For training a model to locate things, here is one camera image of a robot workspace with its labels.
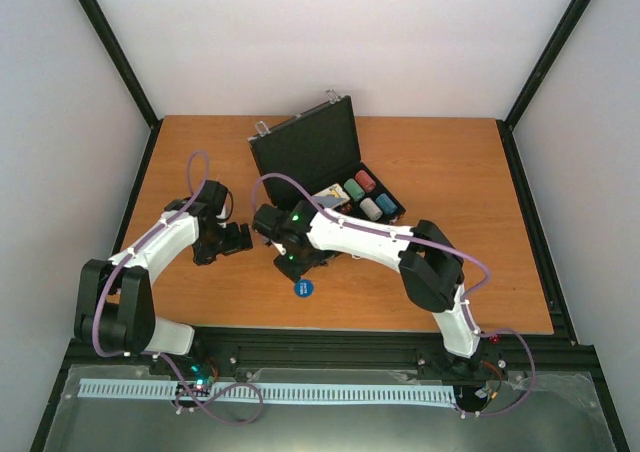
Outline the orange dealer button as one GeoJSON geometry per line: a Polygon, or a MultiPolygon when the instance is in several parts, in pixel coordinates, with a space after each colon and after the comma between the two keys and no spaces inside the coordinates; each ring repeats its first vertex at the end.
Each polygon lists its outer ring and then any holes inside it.
{"type": "Polygon", "coordinates": [[[300,279],[294,284],[293,290],[298,298],[309,298],[314,292],[314,284],[309,279],[300,279]]]}

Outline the playing card deck box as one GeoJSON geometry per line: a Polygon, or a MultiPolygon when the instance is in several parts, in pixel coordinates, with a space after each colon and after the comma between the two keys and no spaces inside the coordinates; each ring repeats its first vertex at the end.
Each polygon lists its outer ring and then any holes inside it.
{"type": "Polygon", "coordinates": [[[339,183],[335,183],[315,193],[312,198],[321,207],[328,209],[339,208],[350,201],[349,194],[339,183]]]}

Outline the white poker chip stack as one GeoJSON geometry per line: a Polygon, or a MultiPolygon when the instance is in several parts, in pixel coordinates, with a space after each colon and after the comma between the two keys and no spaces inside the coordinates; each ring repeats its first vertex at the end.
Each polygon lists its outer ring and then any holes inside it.
{"type": "Polygon", "coordinates": [[[370,221],[377,221],[383,216],[382,210],[371,198],[364,198],[359,207],[370,221]]]}

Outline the green poker chip stack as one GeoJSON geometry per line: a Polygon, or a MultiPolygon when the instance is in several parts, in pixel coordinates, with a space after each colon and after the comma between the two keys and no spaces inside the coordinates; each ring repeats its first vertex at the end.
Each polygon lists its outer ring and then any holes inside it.
{"type": "Polygon", "coordinates": [[[344,190],[349,194],[354,202],[359,202],[366,195],[364,189],[353,178],[350,178],[344,182],[344,190]]]}

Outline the red poker chip stack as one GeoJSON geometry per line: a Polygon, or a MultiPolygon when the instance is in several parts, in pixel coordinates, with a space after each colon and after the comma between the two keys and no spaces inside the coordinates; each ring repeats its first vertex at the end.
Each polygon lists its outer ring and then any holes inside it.
{"type": "Polygon", "coordinates": [[[376,188],[376,181],[365,170],[358,171],[355,174],[354,179],[366,193],[370,193],[376,188]]]}

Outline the blue poker chip stack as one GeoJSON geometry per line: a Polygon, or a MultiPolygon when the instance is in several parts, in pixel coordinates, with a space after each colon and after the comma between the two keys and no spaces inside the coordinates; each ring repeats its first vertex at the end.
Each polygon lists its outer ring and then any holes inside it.
{"type": "Polygon", "coordinates": [[[386,193],[382,193],[377,196],[375,199],[375,203],[381,209],[381,211],[388,216],[394,215],[398,209],[396,203],[386,193]]]}

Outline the black poker set case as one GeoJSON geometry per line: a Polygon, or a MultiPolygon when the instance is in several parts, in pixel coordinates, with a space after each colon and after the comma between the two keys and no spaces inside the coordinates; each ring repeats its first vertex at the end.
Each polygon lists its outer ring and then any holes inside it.
{"type": "Polygon", "coordinates": [[[376,188],[364,198],[374,202],[386,193],[396,203],[394,215],[370,221],[359,202],[350,201],[334,210],[340,214],[374,223],[394,225],[405,208],[386,185],[362,161],[356,120],[350,96],[326,93],[326,102],[295,117],[267,127],[258,123],[257,134],[249,145],[261,180],[269,197],[268,205],[290,212],[301,201],[308,201],[319,210],[312,196],[335,183],[344,189],[344,182],[360,170],[367,171],[376,181],[376,188]]]}

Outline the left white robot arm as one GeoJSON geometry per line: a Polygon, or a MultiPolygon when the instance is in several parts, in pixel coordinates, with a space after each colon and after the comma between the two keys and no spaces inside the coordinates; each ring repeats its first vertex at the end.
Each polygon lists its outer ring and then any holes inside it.
{"type": "Polygon", "coordinates": [[[107,260],[81,269],[74,334],[101,357],[172,354],[186,374],[201,372],[208,350],[192,326],[156,314],[152,286],[184,250],[198,266],[252,248],[249,226],[232,222],[234,199],[217,181],[205,180],[186,199],[169,203],[141,238],[107,260]]]}

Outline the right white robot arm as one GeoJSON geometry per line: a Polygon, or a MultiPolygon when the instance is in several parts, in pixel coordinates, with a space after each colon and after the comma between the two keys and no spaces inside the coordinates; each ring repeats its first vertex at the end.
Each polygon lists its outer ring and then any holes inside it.
{"type": "Polygon", "coordinates": [[[261,205],[252,229],[276,247],[276,268],[294,282],[339,254],[398,273],[409,301],[433,315],[449,360],[457,367],[480,361],[480,331],[463,302],[464,258],[434,223],[386,225],[301,201],[290,212],[261,205]]]}

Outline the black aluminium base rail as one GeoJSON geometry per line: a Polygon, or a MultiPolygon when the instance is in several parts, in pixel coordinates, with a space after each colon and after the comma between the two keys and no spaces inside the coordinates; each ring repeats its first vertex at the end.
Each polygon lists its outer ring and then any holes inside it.
{"type": "Polygon", "coordinates": [[[447,383],[481,382],[494,372],[601,373],[593,347],[555,335],[519,341],[502,334],[466,360],[446,353],[436,333],[199,327],[193,349],[173,360],[189,378],[215,366],[221,376],[241,381],[266,368],[408,371],[447,383]]]}

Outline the left black frame post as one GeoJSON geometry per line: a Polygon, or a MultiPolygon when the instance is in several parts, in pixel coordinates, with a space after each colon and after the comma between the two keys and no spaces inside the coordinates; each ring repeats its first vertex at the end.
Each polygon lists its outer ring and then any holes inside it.
{"type": "Polygon", "coordinates": [[[77,0],[128,90],[145,124],[154,129],[160,119],[130,64],[98,0],[77,0]]]}

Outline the black frame post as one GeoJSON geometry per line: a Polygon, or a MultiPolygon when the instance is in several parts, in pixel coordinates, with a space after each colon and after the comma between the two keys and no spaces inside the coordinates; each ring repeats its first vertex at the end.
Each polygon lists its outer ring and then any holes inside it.
{"type": "Polygon", "coordinates": [[[77,0],[128,90],[145,124],[154,129],[160,119],[130,64],[98,0],[77,0]]]}
{"type": "Polygon", "coordinates": [[[592,0],[570,0],[504,119],[513,132],[592,0]]]}

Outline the right black frame post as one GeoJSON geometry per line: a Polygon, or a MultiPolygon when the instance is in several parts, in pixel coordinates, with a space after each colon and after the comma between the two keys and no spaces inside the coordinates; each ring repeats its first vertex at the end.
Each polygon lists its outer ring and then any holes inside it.
{"type": "Polygon", "coordinates": [[[504,119],[513,132],[592,0],[570,0],[504,119]]]}

